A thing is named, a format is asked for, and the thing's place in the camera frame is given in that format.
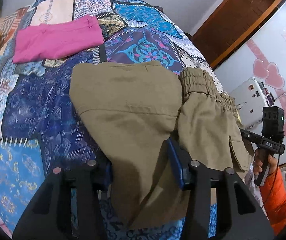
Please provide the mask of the person right hand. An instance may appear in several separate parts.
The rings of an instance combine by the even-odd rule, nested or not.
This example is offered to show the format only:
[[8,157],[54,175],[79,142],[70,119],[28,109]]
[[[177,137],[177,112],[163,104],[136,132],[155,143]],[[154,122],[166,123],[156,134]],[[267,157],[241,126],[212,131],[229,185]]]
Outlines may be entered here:
[[258,175],[263,171],[263,161],[268,160],[270,164],[270,170],[269,175],[275,173],[275,171],[278,168],[278,161],[275,157],[270,155],[266,152],[266,150],[262,148],[257,148],[255,150],[255,157],[254,157],[254,163],[253,163],[253,173],[254,175]]

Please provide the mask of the orange jacket forearm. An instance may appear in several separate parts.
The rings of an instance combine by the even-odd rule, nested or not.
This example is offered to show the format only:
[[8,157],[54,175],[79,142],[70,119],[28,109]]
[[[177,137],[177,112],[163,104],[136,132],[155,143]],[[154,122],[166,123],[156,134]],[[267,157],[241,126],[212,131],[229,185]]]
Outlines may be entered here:
[[271,227],[277,235],[286,226],[286,190],[280,169],[267,176],[259,189]]

